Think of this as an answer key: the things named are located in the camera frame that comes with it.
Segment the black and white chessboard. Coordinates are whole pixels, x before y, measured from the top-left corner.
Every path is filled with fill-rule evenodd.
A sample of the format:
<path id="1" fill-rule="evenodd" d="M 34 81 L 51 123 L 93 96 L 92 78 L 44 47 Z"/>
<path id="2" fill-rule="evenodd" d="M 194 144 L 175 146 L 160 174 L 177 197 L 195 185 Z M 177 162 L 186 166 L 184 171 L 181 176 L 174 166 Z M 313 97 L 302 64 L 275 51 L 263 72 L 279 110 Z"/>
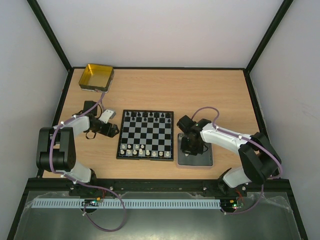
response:
<path id="1" fill-rule="evenodd" d="M 174 112 L 123 110 L 116 158 L 172 162 Z"/>

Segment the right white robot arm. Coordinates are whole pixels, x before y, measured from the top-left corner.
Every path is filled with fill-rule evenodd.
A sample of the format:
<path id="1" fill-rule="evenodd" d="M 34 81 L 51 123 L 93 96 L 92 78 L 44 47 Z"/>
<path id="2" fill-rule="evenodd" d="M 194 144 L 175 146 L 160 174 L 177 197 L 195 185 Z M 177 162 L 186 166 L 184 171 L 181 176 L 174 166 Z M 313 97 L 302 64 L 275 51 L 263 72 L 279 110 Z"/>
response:
<path id="1" fill-rule="evenodd" d="M 216 125 L 208 119 L 193 121 L 187 115 L 177 122 L 184 133 L 180 150 L 189 156 L 199 156 L 205 152 L 205 145 L 218 145 L 240 158 L 242 167 L 227 170 L 218 183 L 218 191 L 229 196 L 239 185 L 254 183 L 262 186 L 267 179 L 274 179 L 283 172 L 281 160 L 268 138 L 256 132 L 254 135 L 242 134 Z"/>

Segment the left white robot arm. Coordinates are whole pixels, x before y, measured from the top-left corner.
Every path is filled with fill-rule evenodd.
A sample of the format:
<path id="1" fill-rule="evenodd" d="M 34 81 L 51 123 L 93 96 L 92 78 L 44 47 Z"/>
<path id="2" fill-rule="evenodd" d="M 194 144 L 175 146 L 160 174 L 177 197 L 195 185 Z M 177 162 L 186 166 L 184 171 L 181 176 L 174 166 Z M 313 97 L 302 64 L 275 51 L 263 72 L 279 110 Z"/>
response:
<path id="1" fill-rule="evenodd" d="M 103 109 L 101 103 L 85 101 L 83 110 L 70 119 L 53 127 L 39 130 L 36 166 L 39 170 L 52 172 L 70 179 L 74 184 L 92 184 L 97 176 L 93 169 L 77 160 L 75 138 L 81 134 L 93 133 L 113 138 L 120 131 L 109 122 L 116 112 Z"/>

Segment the grey tray of chess pieces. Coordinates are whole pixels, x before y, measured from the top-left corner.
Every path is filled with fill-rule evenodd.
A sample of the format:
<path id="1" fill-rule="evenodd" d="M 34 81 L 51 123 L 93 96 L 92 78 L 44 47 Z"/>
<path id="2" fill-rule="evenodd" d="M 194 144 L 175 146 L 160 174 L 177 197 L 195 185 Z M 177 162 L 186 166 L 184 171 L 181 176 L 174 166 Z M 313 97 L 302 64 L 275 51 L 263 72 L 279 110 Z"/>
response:
<path id="1" fill-rule="evenodd" d="M 177 165 L 182 168 L 212 168 L 214 165 L 213 150 L 210 143 L 205 143 L 203 154 L 187 155 L 181 150 L 184 133 L 177 134 Z"/>

